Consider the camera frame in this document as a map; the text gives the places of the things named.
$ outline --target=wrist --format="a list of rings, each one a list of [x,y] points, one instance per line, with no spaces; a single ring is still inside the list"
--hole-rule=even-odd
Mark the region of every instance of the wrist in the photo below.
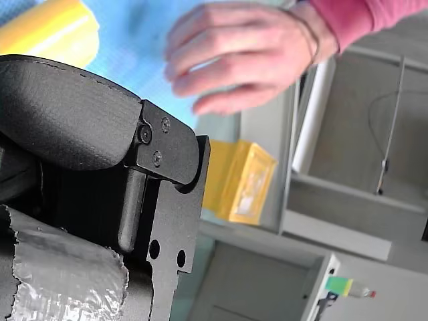
[[[339,47],[336,36],[309,2],[298,3],[291,7],[290,11],[300,19],[306,21],[319,40],[318,53],[314,64],[323,62],[338,52]]]

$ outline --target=screw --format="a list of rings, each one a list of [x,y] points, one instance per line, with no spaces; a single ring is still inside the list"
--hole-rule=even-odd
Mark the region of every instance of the screw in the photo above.
[[[166,134],[169,132],[169,128],[171,127],[171,122],[168,117],[162,118],[162,130]]]
[[[152,141],[152,129],[150,128],[149,125],[142,125],[140,127],[140,140],[142,141],[143,144],[150,144],[150,142]]]
[[[162,154],[158,150],[153,154],[154,167],[160,167],[162,161]]]

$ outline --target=white pipe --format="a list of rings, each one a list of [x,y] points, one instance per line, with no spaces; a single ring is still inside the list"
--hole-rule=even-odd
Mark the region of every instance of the white pipe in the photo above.
[[[335,70],[336,62],[333,59],[323,62],[317,67],[293,159],[292,169],[297,173],[305,175],[309,173]]]

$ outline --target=bracelet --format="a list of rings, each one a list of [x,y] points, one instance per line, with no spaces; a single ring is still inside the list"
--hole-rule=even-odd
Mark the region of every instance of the bracelet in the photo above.
[[[321,41],[320,41],[320,38],[316,35],[315,31],[312,29],[312,27],[309,25],[309,23],[308,23],[305,19],[303,19],[303,18],[299,17],[299,16],[298,16],[298,15],[296,15],[294,12],[291,12],[291,11],[289,11],[289,10],[282,9],[282,11],[283,11],[286,15],[289,15],[292,19],[297,20],[297,21],[299,21],[300,23],[302,23],[302,24],[306,27],[306,29],[308,30],[309,34],[311,35],[312,39],[314,40],[314,42],[315,42],[315,44],[316,44],[315,52],[314,52],[314,53],[312,53],[312,46],[311,46],[311,44],[310,44],[310,42],[309,42],[308,38],[307,38],[307,37],[305,37],[305,38],[306,38],[306,41],[308,42],[309,51],[310,51],[310,53],[311,53],[311,55],[312,55],[312,58],[311,58],[311,60],[310,60],[310,63],[309,63],[309,65],[308,65],[308,67],[306,68],[306,69],[309,69],[312,65],[314,65],[314,64],[315,64],[316,58],[318,57],[318,54],[320,53],[320,42],[321,42]]]

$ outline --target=small bottle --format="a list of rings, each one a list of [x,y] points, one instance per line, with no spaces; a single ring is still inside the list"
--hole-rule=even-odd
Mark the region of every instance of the small bottle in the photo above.
[[[348,295],[354,298],[372,298],[373,299],[376,297],[376,291],[370,290],[368,287],[366,287],[364,284],[360,282],[353,281],[349,289]]]
[[[327,280],[326,289],[338,296],[344,297],[374,298],[376,296],[376,292],[370,290],[364,284],[339,276],[330,276]]]

